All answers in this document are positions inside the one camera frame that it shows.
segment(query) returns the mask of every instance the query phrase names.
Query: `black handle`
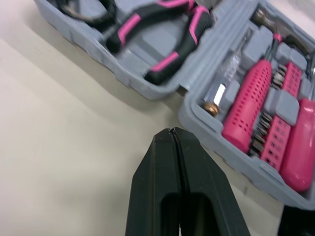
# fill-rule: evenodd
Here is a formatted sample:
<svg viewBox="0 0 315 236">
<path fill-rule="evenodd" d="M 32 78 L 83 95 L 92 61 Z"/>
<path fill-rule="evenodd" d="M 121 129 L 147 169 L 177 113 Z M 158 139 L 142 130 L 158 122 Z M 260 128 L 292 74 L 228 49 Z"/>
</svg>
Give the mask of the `black handle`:
<svg viewBox="0 0 315 236">
<path fill-rule="evenodd" d="M 56 0 L 58 9 L 65 15 L 74 19 L 80 20 L 88 24 L 89 26 L 96 28 L 99 31 L 103 31 L 115 23 L 115 16 L 117 7 L 114 0 L 99 0 L 101 4 L 106 8 L 106 12 L 99 16 L 88 17 L 83 16 L 74 10 L 72 10 L 68 4 L 70 0 Z"/>
<path fill-rule="evenodd" d="M 211 28 L 214 23 L 215 20 L 207 8 L 203 6 L 194 8 L 184 34 L 173 52 L 151 67 L 144 77 L 145 80 L 154 85 L 161 85 L 172 77 L 183 65 L 189 54 L 197 49 L 205 30 Z"/>
<path fill-rule="evenodd" d="M 193 5 L 194 0 L 169 0 L 142 6 L 134 10 L 107 39 L 106 47 L 110 52 L 117 53 L 141 29 L 177 17 L 192 9 Z"/>
</svg>

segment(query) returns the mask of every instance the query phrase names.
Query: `pink handle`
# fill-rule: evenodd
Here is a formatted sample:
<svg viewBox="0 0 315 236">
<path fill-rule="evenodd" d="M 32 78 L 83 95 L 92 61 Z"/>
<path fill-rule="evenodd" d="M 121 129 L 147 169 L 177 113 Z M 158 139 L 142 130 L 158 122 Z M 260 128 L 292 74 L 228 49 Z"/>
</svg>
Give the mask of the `pink handle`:
<svg viewBox="0 0 315 236">
<path fill-rule="evenodd" d="M 260 60 L 250 70 L 224 123 L 223 137 L 245 153 L 249 150 L 253 124 L 267 95 L 271 74 L 271 63 L 267 60 Z"/>
<path fill-rule="evenodd" d="M 170 63 L 172 63 L 174 60 L 178 58 L 178 53 L 173 52 L 168 57 L 164 58 L 162 61 L 160 61 L 155 66 L 151 67 L 151 71 L 157 72 L 163 70 L 165 67 L 167 67 Z"/>
<path fill-rule="evenodd" d="M 173 7 L 177 7 L 179 5 L 183 5 L 186 2 L 189 3 L 189 7 L 188 10 L 192 10 L 193 8 L 193 4 L 194 4 L 194 0 L 168 0 L 168 1 L 158 1 L 157 4 L 167 7 L 167 8 L 173 8 Z"/>
<path fill-rule="evenodd" d="M 122 27 L 118 30 L 118 37 L 121 41 L 121 46 L 126 44 L 127 34 L 141 21 L 141 18 L 138 14 L 133 14 Z"/>
<path fill-rule="evenodd" d="M 193 19 L 191 21 L 191 24 L 189 26 L 189 32 L 193 38 L 193 40 L 195 41 L 195 44 L 197 45 L 198 44 L 198 39 L 196 37 L 196 28 L 198 26 L 198 23 L 199 23 L 199 20 L 200 20 L 200 17 L 202 15 L 203 12 L 206 12 L 208 14 L 210 14 L 209 10 L 207 8 L 205 8 L 204 6 L 199 6 L 199 7 L 196 7 L 194 9 L 194 16 L 193 16 Z"/>
<path fill-rule="evenodd" d="M 293 62 L 289 62 L 286 67 L 287 71 L 282 89 L 296 98 L 300 87 L 302 71 Z M 261 160 L 267 162 L 277 171 L 279 171 L 284 158 L 290 131 L 291 126 L 288 123 L 278 116 L 274 117 L 268 131 L 264 150 L 261 154 Z"/>
<path fill-rule="evenodd" d="M 302 71 L 293 62 L 289 62 L 286 66 L 287 71 L 284 78 L 283 90 L 290 93 L 293 97 L 297 98 L 299 93 Z"/>
<path fill-rule="evenodd" d="M 264 145 L 264 150 L 260 155 L 260 159 L 267 162 L 277 171 L 279 171 L 283 158 L 285 147 L 290 135 L 291 126 L 282 120 L 279 116 L 275 116 L 268 130 L 268 136 Z"/>
<path fill-rule="evenodd" d="M 292 128 L 280 175 L 293 190 L 307 190 L 312 183 L 315 164 L 315 102 L 300 101 L 300 112 Z"/>
</svg>

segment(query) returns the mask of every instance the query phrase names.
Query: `gray case divider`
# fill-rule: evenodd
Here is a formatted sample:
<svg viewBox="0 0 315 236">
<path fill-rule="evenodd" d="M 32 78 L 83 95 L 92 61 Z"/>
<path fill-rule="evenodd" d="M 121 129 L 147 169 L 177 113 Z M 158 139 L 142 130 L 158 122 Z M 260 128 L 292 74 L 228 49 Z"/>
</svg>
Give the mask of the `gray case divider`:
<svg viewBox="0 0 315 236">
<path fill-rule="evenodd" d="M 104 33 L 89 27 L 85 23 L 71 19 L 56 9 L 55 0 L 34 0 L 41 15 L 53 25 L 67 40 L 83 48 L 93 59 L 107 66 L 119 81 L 133 88 L 150 100 L 162 99 L 174 93 L 179 87 L 188 90 L 184 103 L 179 111 L 181 124 L 194 133 L 200 142 L 209 150 L 219 154 L 228 165 L 237 172 L 243 173 L 259 189 L 269 193 L 286 205 L 302 209 L 315 209 L 315 181 L 305 193 L 299 194 L 289 188 L 281 176 L 267 163 L 257 157 L 248 157 L 227 140 L 221 131 L 222 122 L 211 117 L 201 107 L 201 101 L 209 88 L 211 81 L 220 64 L 230 56 L 241 44 L 248 29 L 254 34 L 264 30 L 261 34 L 265 40 L 253 39 L 249 43 L 257 42 L 255 49 L 242 53 L 242 65 L 236 76 L 236 81 L 242 84 L 243 78 L 251 64 L 257 62 L 270 45 L 270 33 L 264 27 L 258 28 L 250 21 L 250 17 L 261 7 L 273 18 L 285 21 L 290 28 L 306 41 L 312 48 L 315 42 L 305 32 L 293 24 L 287 17 L 276 10 L 271 4 L 263 0 L 221 0 L 213 14 L 217 18 L 214 28 L 208 30 L 201 38 L 198 49 L 186 60 L 182 68 L 164 86 L 155 86 L 143 79 L 143 74 L 174 47 L 181 33 L 187 16 L 174 21 L 163 22 L 141 31 L 117 55 L 110 54 L 100 41 L 113 31 L 113 27 Z M 91 8 L 83 8 L 82 13 L 93 15 L 103 9 L 98 0 L 80 0 Z M 128 13 L 142 4 L 152 0 L 116 0 L 118 21 L 121 22 Z M 284 59 L 294 59 L 299 66 L 305 62 L 298 55 L 281 56 Z M 276 69 L 279 59 L 273 60 L 273 69 Z"/>
</svg>

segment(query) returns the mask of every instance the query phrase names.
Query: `screwdriver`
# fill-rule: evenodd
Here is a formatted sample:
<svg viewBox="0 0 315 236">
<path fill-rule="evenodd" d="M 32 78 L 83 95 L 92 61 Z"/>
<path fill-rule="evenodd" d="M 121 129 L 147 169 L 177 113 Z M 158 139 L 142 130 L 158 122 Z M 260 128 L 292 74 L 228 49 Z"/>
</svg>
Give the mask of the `screwdriver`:
<svg viewBox="0 0 315 236">
<path fill-rule="evenodd" d="M 315 164 L 315 102 L 312 101 L 315 86 L 314 62 L 311 67 L 309 76 L 312 91 L 309 99 L 300 101 L 298 120 L 291 130 L 280 169 L 285 183 L 297 192 L 305 191 L 311 186 Z"/>
<path fill-rule="evenodd" d="M 242 50 L 250 36 L 250 33 L 250 30 L 246 32 L 245 37 L 236 49 L 236 52 L 225 62 L 223 62 L 222 66 L 220 66 L 214 81 L 212 82 L 207 94 L 204 97 L 205 103 L 203 108 L 213 117 L 215 117 L 220 112 L 220 101 L 226 88 L 234 79 L 241 64 Z"/>
<path fill-rule="evenodd" d="M 272 77 L 271 60 L 282 41 L 282 37 L 277 33 L 274 33 L 273 38 L 272 46 L 264 59 L 251 68 L 245 77 L 223 125 L 222 136 L 244 153 L 249 150 L 253 124 L 269 89 Z"/>
</svg>

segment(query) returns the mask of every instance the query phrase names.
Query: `brass socket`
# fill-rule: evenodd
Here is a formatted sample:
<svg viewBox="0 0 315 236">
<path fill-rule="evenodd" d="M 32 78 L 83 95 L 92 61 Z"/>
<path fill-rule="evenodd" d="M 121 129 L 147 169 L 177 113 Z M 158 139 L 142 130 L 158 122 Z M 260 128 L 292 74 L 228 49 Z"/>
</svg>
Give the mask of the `brass socket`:
<svg viewBox="0 0 315 236">
<path fill-rule="evenodd" d="M 203 109 L 205 109 L 205 111 L 208 112 L 213 117 L 215 117 L 219 113 L 219 108 L 214 103 L 203 104 Z"/>
</svg>

